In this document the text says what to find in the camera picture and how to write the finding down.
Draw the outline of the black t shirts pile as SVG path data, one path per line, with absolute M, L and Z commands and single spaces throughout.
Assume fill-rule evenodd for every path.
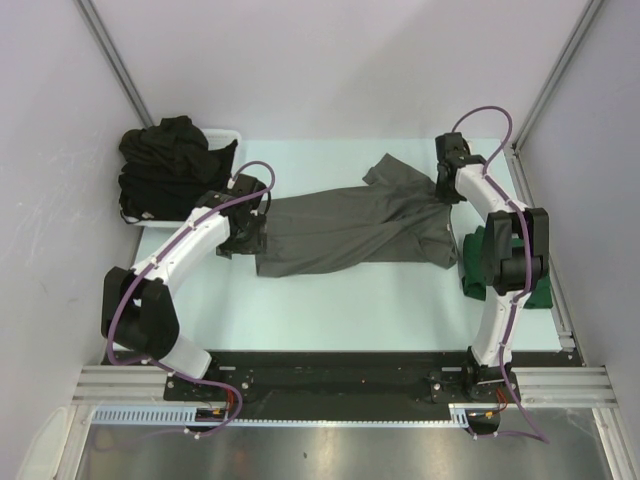
M 124 158 L 118 176 L 123 220 L 185 220 L 200 197 L 226 185 L 238 146 L 233 138 L 212 149 L 186 115 L 127 131 L 118 146 Z

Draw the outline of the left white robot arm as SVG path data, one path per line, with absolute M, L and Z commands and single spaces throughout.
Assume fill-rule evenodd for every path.
M 221 191 L 209 191 L 161 247 L 129 269 L 112 268 L 104 278 L 101 333 L 114 358 L 115 344 L 173 372 L 186 375 L 197 398 L 214 397 L 220 374 L 213 358 L 182 333 L 173 296 L 192 268 L 215 253 L 230 259 L 266 250 L 266 213 L 271 188 L 245 174 Z

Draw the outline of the grey t shirt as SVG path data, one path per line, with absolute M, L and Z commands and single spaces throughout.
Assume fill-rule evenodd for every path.
M 360 263 L 457 261 L 451 208 L 426 174 L 386 154 L 356 187 L 276 199 L 267 248 L 255 259 L 265 278 L 328 274 Z

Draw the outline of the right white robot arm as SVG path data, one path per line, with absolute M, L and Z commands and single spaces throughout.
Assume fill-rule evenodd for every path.
M 480 266 L 488 292 L 479 331 L 450 390 L 488 403 L 516 384 L 512 337 L 526 301 L 549 272 L 549 215 L 507 194 L 461 133 L 438 136 L 435 147 L 436 196 L 449 205 L 471 204 L 485 221 Z

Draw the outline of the white plastic basket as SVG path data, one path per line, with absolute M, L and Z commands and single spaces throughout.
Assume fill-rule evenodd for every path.
M 208 146 L 211 150 L 217 150 L 226 147 L 233 141 L 242 142 L 242 136 L 238 131 L 220 128 L 205 128 L 202 130 Z M 134 225 L 142 228 L 158 228 L 158 229 L 177 229 L 182 225 L 182 221 L 171 220 L 154 220 L 154 219 L 137 219 L 127 216 L 120 211 L 122 220 L 127 225 Z

